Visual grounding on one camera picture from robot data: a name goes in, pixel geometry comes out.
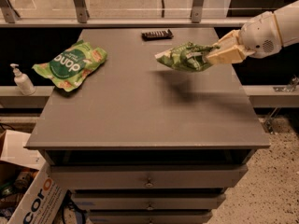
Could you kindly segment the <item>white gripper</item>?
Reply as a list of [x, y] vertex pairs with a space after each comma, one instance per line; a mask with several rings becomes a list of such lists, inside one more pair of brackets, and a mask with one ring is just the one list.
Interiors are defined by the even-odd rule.
[[216, 43], [204, 61], [212, 65], [242, 63], [247, 57], [262, 59], [281, 51], [281, 39], [273, 12], [262, 13], [232, 30]]

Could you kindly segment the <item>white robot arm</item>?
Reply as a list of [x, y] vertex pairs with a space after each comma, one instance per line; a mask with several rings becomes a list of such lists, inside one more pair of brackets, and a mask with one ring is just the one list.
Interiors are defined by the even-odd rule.
[[299, 1], [248, 20], [214, 43], [205, 55], [210, 64], [241, 63], [248, 57], [262, 59], [299, 42]]

